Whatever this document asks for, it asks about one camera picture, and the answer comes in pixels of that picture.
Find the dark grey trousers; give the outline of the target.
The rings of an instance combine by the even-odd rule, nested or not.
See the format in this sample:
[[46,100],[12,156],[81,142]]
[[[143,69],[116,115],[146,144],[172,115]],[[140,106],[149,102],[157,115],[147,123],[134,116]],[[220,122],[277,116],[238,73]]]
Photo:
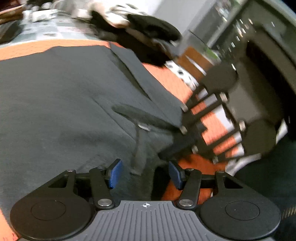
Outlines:
[[133,51],[55,47],[1,61],[1,210],[65,170],[122,160],[115,201],[151,199],[181,102]]

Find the orange patterned table mat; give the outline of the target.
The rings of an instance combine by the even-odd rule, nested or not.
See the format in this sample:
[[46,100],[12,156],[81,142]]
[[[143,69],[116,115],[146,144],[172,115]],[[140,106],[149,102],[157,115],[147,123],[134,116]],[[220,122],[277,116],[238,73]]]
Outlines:
[[[110,47],[110,44],[106,41],[95,40],[44,40],[36,42],[27,42],[23,44],[17,44],[12,46],[6,46],[1,48],[1,60],[8,60],[16,57],[28,56],[35,53],[42,53],[52,47],[77,47],[77,46],[105,46]],[[167,67],[157,67],[150,64],[143,64],[143,66],[156,78],[163,87],[165,87],[170,93],[177,97],[180,101],[186,102],[192,91],[184,83],[184,77],[177,77],[175,73]],[[210,130],[206,131],[203,137],[206,141],[212,141],[215,138],[221,137],[223,133],[226,133],[226,122],[222,120],[222,115],[218,113],[210,113],[205,118],[202,118],[203,123]],[[215,171],[225,170],[226,163],[212,164],[209,160],[202,158],[199,155],[191,154],[187,158],[180,160],[180,165],[183,168],[195,168],[199,169],[203,174],[214,174]],[[165,190],[161,191],[161,200],[164,201],[176,201],[181,195],[174,186],[172,181],[167,184],[164,178],[161,178],[161,183],[164,185]],[[8,219],[4,217],[4,209],[1,208],[1,240],[17,240],[16,233],[11,228]]]

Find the white spotted cushion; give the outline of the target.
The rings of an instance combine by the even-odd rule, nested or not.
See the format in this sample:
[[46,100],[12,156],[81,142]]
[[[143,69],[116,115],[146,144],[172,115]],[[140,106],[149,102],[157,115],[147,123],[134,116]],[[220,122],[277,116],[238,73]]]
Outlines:
[[180,78],[192,91],[194,91],[199,85],[197,80],[187,70],[176,64],[174,61],[167,61],[165,66]]

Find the wooden chair right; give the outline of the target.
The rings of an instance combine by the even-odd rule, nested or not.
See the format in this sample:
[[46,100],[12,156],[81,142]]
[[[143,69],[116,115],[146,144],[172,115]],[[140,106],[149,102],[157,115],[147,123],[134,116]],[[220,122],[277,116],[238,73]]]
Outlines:
[[221,62],[220,57],[207,47],[187,46],[176,60],[177,64],[191,74],[198,82],[209,69]]

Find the black garment right pile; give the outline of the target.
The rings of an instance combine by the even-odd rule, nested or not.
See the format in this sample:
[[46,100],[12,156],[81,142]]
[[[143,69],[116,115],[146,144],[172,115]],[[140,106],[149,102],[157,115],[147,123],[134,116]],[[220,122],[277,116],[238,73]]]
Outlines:
[[182,35],[166,21],[153,16],[128,14],[128,25],[116,28],[99,13],[92,11],[91,15],[91,27],[100,40],[116,42],[132,50],[142,63],[161,67],[179,57],[180,50],[174,43],[178,43]]

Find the cream white sweater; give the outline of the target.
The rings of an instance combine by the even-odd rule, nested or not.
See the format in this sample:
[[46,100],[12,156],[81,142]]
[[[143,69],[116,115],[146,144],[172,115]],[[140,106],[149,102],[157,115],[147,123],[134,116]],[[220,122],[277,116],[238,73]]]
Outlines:
[[100,14],[108,24],[116,28],[125,28],[130,24],[127,19],[129,14],[147,16],[147,13],[134,5],[119,3],[118,1],[115,3],[110,1],[105,3],[102,1],[93,1],[89,5],[89,9]]

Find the checkered tablecloth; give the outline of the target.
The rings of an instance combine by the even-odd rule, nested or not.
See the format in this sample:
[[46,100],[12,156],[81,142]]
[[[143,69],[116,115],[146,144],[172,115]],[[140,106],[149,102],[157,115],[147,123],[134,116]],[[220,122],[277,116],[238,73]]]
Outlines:
[[69,16],[57,16],[56,18],[32,23],[22,20],[22,32],[1,47],[44,40],[98,40],[89,23],[72,19]]

